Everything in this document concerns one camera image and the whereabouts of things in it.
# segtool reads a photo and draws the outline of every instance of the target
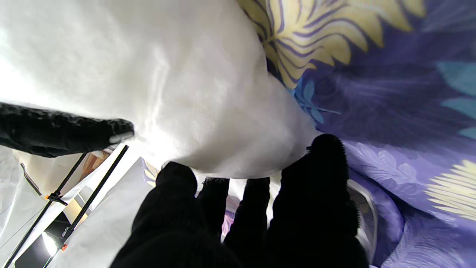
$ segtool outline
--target white backdrop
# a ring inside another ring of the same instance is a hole
[[[23,175],[10,148],[0,146],[0,264],[20,242],[46,205]]]

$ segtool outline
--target gloved hand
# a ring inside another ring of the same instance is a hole
[[[33,155],[97,151],[133,135],[132,123],[122,119],[99,120],[0,103],[0,144]]]

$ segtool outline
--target blue leaf print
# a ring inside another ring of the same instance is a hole
[[[448,85],[476,97],[476,63],[439,62],[437,66]]]
[[[312,104],[312,96],[314,96],[314,82],[310,81],[306,84],[303,90],[303,97],[309,104]]]
[[[437,64],[446,83],[468,98],[454,98],[441,103],[442,106],[456,110],[476,119],[476,63],[439,62]],[[476,127],[469,127],[458,132],[468,138],[476,139]]]
[[[476,100],[467,98],[455,98],[441,103],[444,107],[457,110],[469,117],[476,118]]]
[[[476,127],[469,127],[467,129],[463,129],[462,131],[458,133],[468,138],[472,138],[476,140]]]
[[[319,123],[324,124],[324,118],[318,110],[311,109],[311,116]]]

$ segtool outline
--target white plastic sheet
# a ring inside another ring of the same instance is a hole
[[[7,261],[46,200],[27,182],[11,149],[0,146],[0,265]]]
[[[133,146],[208,175],[298,160],[310,118],[235,0],[0,0],[0,101],[134,123]]]
[[[101,179],[104,177],[106,172],[109,170],[114,160],[116,160],[119,152],[122,150],[123,147],[124,147],[124,144],[120,144],[116,148],[116,150],[114,150],[114,152],[96,170],[94,170],[91,174],[89,174],[86,178],[84,178],[81,182],[79,182],[76,186],[74,186],[70,191],[68,191],[65,195],[63,195],[61,199],[64,202],[69,203],[86,185],[88,185],[92,189],[96,189],[97,185],[99,184]],[[130,167],[137,161],[138,158],[139,156],[135,154],[133,150],[127,151],[124,154],[119,165],[111,173],[109,179],[106,181],[102,189],[99,191],[97,197],[92,202],[91,204],[92,206],[94,207],[97,206],[97,204],[101,201],[101,199],[104,198],[106,193],[124,176],[124,174],[130,169]],[[15,206],[17,206],[14,208],[15,213],[17,213],[18,211],[21,211],[22,209],[24,209],[24,207],[28,207],[32,205],[29,203],[19,203],[16,201],[14,201],[14,204]],[[25,241],[25,244],[20,248],[20,251],[18,252],[18,255],[15,257],[13,262],[15,262],[25,252],[25,250],[35,241],[35,239],[37,239],[42,234],[42,232],[51,224],[51,222],[53,222],[53,220],[64,210],[64,208],[65,206],[58,202],[53,202],[50,205],[50,207],[48,208],[44,216],[35,226],[35,228],[33,229],[28,239]],[[23,235],[26,233],[26,230],[28,230],[31,224],[32,222],[26,224],[26,229],[21,230],[19,232],[20,238],[23,237]],[[17,245],[17,243],[11,244],[8,250],[12,252],[15,246]]]
[[[60,251],[49,267],[109,267],[130,236],[134,216],[152,189],[143,173],[142,161],[138,160],[72,233],[66,250]]]

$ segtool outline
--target finger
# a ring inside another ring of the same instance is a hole
[[[224,241],[245,266],[259,262],[262,257],[268,202],[269,177],[247,180],[243,200]]]
[[[229,183],[229,179],[206,178],[203,182],[203,188],[197,197],[202,208],[205,226],[214,237],[221,236]]]

